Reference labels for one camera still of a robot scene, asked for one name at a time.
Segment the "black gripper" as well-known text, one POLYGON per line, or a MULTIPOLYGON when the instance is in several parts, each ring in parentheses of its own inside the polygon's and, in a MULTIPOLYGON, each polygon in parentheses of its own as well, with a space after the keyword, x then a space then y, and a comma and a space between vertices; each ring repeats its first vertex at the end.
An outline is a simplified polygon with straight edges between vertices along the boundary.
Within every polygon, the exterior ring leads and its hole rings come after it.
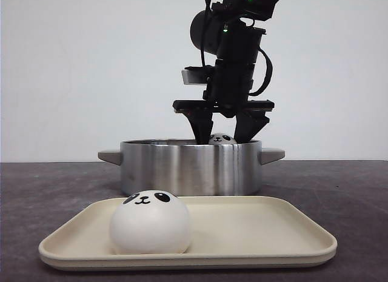
POLYGON ((269 123, 265 112, 271 111, 275 106, 269 100, 248 100, 249 96, 259 95, 269 85, 272 63, 269 59, 266 60, 264 82, 256 92, 250 91, 253 86, 254 64, 233 64, 218 59, 214 67, 212 84, 206 85, 202 100, 176 100, 173 108, 176 113, 184 113, 189 120, 197 143, 209 142, 213 113, 221 113, 227 118, 236 115, 234 139, 238 143, 247 143, 269 123))

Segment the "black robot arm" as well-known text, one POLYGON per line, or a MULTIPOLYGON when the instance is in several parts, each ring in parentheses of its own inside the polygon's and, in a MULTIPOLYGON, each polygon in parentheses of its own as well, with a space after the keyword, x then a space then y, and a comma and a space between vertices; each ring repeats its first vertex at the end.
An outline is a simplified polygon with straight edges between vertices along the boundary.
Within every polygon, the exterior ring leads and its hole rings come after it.
POLYGON ((272 77, 273 65, 265 56, 264 81, 258 90, 252 90, 256 59, 264 52, 261 37, 266 31, 242 19, 266 21, 278 1, 205 0, 205 10, 194 17, 190 26, 193 45, 201 53, 215 55, 216 61, 182 70, 185 85, 204 84, 206 89, 201 100, 176 100, 173 108, 187 117, 197 144, 208 143, 214 113, 236 118, 234 139, 238 143, 249 142, 269 122, 266 112, 272 111, 274 102, 249 100, 262 94, 272 77))

